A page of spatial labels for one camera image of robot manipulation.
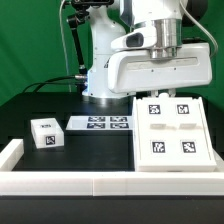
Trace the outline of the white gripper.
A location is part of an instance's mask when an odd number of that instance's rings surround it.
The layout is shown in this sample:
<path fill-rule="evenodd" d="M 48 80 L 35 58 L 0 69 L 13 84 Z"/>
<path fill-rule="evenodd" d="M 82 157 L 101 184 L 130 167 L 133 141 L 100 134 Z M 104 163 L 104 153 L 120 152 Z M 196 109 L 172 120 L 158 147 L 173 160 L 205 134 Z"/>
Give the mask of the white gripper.
<path fill-rule="evenodd" d="M 108 88 L 114 93 L 201 86 L 211 80 L 207 43 L 184 44 L 169 59 L 152 59 L 148 50 L 118 52 L 108 63 Z"/>

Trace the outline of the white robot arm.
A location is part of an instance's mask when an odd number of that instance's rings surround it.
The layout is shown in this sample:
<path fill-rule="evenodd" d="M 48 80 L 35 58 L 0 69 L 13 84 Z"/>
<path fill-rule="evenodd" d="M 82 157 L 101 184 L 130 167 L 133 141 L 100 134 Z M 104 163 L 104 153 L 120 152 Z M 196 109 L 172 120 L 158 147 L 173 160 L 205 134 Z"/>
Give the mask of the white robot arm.
<path fill-rule="evenodd" d="M 199 23 L 208 0 L 115 0 L 112 7 L 122 24 L 109 19 L 102 4 L 89 9 L 93 65 L 85 97 L 109 103 L 211 82 L 209 44 L 182 38 L 182 28 Z"/>

